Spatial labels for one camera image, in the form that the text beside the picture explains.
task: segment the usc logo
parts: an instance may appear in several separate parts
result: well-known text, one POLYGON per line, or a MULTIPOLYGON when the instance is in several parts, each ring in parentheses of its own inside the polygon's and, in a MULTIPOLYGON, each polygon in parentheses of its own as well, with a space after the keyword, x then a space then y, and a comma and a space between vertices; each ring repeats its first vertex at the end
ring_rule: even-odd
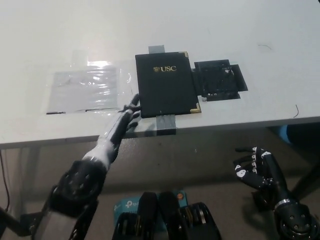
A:
POLYGON ((153 68, 153 71, 157 72, 174 72, 177 71, 177 67, 176 66, 155 66, 153 68))

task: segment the robotic hand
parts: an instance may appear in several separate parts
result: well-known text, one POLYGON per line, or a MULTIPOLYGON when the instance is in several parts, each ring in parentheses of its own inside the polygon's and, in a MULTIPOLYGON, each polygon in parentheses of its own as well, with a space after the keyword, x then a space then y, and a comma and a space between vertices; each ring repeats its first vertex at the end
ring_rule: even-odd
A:
POLYGON ((320 239, 319 223, 310 214, 309 208, 288 190, 273 154, 259 147, 237 148, 236 151, 250 153, 233 162, 236 176, 241 182, 258 190, 253 193, 253 199, 261 211, 273 210, 280 239, 320 239))
POLYGON ((125 105, 99 136, 95 148, 76 160, 61 177, 32 231, 34 240, 83 240, 98 206, 110 165, 127 130, 138 125, 139 95, 125 105))

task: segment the gray tape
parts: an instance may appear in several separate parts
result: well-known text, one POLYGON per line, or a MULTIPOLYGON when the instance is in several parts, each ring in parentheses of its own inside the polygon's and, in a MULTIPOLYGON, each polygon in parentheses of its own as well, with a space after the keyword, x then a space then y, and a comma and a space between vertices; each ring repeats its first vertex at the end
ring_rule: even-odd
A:
POLYGON ((149 46, 149 54, 165 53, 165 45, 149 46))
POLYGON ((156 116, 156 135, 175 135, 176 134, 176 116, 164 115, 156 116))
MULTIPOLYGON (((149 46, 149 54, 165 53, 165 45, 149 46)), ((156 116, 156 135, 175 135, 176 134, 176 116, 163 115, 156 116)))

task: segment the table surface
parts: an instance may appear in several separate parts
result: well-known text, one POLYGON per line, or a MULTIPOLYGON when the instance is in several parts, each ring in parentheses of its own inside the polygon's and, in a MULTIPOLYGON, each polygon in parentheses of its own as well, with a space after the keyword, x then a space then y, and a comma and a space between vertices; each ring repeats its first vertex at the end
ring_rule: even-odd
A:
MULTIPOLYGON (((138 91, 135 55, 156 45, 188 51, 192 67, 229 59, 248 87, 241 99, 176 116, 177 134, 316 122, 319 11, 317 0, 2 1, 0 146, 94 141, 115 111, 45 115, 54 73, 82 69, 83 55, 128 64, 123 104, 138 91)), ((128 137, 155 130, 155 118, 141 119, 128 137)))

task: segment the wire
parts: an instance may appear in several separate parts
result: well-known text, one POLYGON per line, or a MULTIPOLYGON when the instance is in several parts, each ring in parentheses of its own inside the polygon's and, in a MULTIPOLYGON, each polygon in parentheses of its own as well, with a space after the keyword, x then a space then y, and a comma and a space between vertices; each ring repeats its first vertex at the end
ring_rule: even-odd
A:
POLYGON ((0 150, 0 162, 1 162, 1 168, 2 168, 3 183, 4 183, 4 187, 5 187, 5 191, 6 191, 6 197, 7 197, 7 204, 6 204, 5 211, 8 212, 9 206, 10 206, 10 194, 9 194, 7 180, 6 180, 6 176, 5 176, 4 160, 2 158, 1 150, 0 150))

